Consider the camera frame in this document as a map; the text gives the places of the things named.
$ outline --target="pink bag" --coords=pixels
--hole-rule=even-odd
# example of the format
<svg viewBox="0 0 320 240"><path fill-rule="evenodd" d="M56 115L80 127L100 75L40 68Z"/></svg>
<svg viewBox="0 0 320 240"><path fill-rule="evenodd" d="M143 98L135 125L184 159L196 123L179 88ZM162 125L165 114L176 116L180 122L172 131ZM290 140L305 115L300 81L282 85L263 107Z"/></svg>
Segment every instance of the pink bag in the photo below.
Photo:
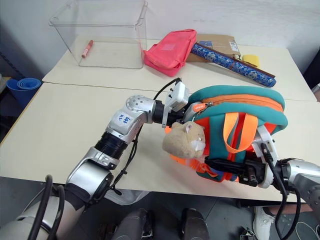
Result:
<svg viewBox="0 0 320 240"><path fill-rule="evenodd" d="M144 63L170 77L186 64L196 42L196 30L172 31L158 44L144 51Z"/></svg>

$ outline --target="plush hamster toy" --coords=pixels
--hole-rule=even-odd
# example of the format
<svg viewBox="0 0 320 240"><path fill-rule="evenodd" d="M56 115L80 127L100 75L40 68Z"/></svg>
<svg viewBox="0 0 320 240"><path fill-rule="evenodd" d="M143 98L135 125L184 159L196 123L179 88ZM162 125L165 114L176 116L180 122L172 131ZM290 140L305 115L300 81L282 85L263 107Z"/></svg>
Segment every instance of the plush hamster toy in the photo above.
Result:
<svg viewBox="0 0 320 240"><path fill-rule="evenodd" d="M193 121L185 124L175 122L171 132L165 135L162 149L167 153L183 159L200 158L206 146L202 126Z"/></svg>

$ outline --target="orange and teal backpack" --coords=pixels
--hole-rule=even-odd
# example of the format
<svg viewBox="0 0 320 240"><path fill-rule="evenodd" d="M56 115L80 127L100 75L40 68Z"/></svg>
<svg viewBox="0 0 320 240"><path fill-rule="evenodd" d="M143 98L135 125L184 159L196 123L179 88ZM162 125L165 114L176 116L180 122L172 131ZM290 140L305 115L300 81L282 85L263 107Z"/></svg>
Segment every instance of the orange and teal backpack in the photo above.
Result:
<svg viewBox="0 0 320 240"><path fill-rule="evenodd" d="M264 125L272 135L288 125L284 115L285 100L277 91L263 87L215 85L193 93L186 109L193 103L206 103L205 110L185 121L204 126L204 155L243 163L257 127ZM173 158L196 170L201 177L222 182L234 181L232 173L217 171L196 159Z"/></svg>

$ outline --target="transparent container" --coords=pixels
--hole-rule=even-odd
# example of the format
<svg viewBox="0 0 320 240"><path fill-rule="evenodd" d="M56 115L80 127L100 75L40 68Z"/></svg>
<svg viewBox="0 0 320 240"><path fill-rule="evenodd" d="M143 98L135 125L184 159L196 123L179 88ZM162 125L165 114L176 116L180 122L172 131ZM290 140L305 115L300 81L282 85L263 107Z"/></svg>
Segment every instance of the transparent container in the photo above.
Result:
<svg viewBox="0 0 320 240"><path fill-rule="evenodd" d="M49 25L79 66L140 69L147 47L147 5L144 0L70 0Z"/></svg>

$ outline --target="sneaker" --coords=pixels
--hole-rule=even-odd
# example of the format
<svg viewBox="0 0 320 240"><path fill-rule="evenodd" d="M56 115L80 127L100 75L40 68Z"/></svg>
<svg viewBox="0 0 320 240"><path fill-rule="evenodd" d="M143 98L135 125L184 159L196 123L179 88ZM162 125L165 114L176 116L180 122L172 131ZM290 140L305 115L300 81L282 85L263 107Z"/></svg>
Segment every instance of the sneaker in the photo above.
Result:
<svg viewBox="0 0 320 240"><path fill-rule="evenodd" d="M255 217L253 220L253 231L258 240L269 240L271 224L275 217L266 214L262 206L254 208Z"/></svg>

